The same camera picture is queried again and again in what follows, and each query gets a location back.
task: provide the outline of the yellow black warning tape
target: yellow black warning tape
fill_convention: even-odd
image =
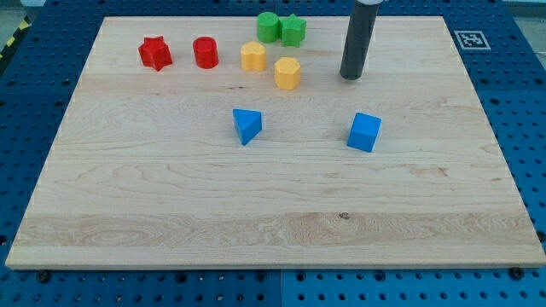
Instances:
[[[30,27],[31,22],[28,17],[25,17],[25,19],[17,27],[17,30],[15,30],[14,35],[8,39],[8,42],[3,47],[2,52],[0,52],[0,76],[2,76],[3,72],[8,67],[11,58],[13,57],[17,48],[19,48],[20,43],[23,41],[23,38],[25,38]]]

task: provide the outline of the blue triangular prism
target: blue triangular prism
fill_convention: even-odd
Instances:
[[[259,111],[233,109],[233,120],[242,145],[247,145],[262,130],[262,113]]]

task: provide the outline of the blue perforated table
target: blue perforated table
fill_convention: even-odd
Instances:
[[[107,15],[348,14],[351,1],[48,1],[0,79],[0,258]],[[383,15],[443,15],[539,237],[546,234],[546,72],[497,0],[392,0]],[[14,272],[0,306],[546,304],[546,269]]]

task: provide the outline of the green cylinder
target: green cylinder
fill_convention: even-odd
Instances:
[[[279,16],[271,12],[258,15],[258,40],[273,43],[279,38]]]

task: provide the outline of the toy block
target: toy block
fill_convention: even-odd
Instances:
[[[275,13],[263,12],[258,15],[258,40],[273,43],[279,38],[279,17]]]
[[[144,38],[144,43],[138,47],[138,53],[145,67],[153,67],[160,71],[166,65],[172,64],[171,51],[163,37]]]
[[[293,90],[301,79],[301,65],[292,57],[282,57],[275,63],[275,83],[281,90]]]
[[[352,121],[347,146],[371,153],[379,134],[381,119],[372,115],[357,113]]]
[[[305,39],[305,28],[307,21],[291,14],[281,20],[282,46],[299,47],[299,43]]]
[[[262,130],[262,113],[259,111],[233,109],[233,121],[242,145],[247,145]]]
[[[241,47],[241,68],[248,71],[264,71],[267,68],[265,47],[258,42],[248,42]]]
[[[214,38],[197,38],[194,41],[194,54],[198,67],[210,69],[218,65],[218,48]]]

